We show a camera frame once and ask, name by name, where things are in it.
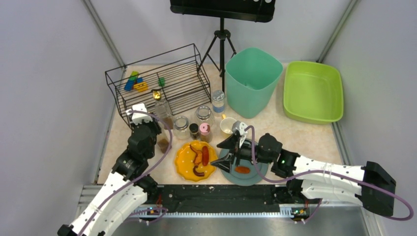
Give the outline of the oil bottle gold cap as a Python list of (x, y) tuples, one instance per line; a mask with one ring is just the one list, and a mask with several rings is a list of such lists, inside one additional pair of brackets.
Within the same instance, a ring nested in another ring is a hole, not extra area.
[(152, 96), (155, 100), (155, 114), (168, 125), (168, 129), (172, 130), (174, 128), (174, 118), (167, 100), (163, 98), (159, 89), (153, 89)]
[(162, 133), (156, 136), (156, 144), (161, 153), (166, 153), (170, 147), (170, 137), (167, 135), (166, 130), (162, 129)]

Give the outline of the large clear glass jar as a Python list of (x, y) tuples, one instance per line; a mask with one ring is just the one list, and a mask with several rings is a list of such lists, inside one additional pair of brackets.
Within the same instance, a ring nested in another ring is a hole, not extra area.
[(195, 119), (198, 125), (207, 123), (210, 127), (214, 125), (214, 116), (209, 106), (201, 105), (195, 112)]

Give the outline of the blue label jar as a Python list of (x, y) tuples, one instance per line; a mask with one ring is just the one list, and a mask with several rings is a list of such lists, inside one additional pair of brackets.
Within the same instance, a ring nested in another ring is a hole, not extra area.
[(224, 113), (225, 98), (225, 93), (222, 90), (216, 90), (212, 93), (212, 111), (217, 117)]

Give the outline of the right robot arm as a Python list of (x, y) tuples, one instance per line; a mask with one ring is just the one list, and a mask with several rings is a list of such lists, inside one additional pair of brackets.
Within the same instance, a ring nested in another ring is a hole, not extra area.
[(271, 165), (276, 176), (290, 178), (287, 189), (294, 198), (339, 200), (380, 216), (393, 216), (396, 181), (376, 162), (348, 166), (317, 161), (283, 149), (269, 133), (252, 143), (236, 132), (217, 147), (226, 150), (226, 155), (211, 165), (225, 172), (233, 171), (242, 160), (253, 171)]

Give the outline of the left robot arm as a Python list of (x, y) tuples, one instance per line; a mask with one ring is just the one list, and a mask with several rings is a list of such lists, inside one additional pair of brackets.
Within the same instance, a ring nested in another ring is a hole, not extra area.
[(143, 173), (155, 155), (157, 135), (162, 130), (154, 118), (134, 125), (126, 150), (117, 158), (107, 180), (86, 209), (70, 224), (62, 225), (59, 236), (111, 236), (149, 195), (157, 183)]

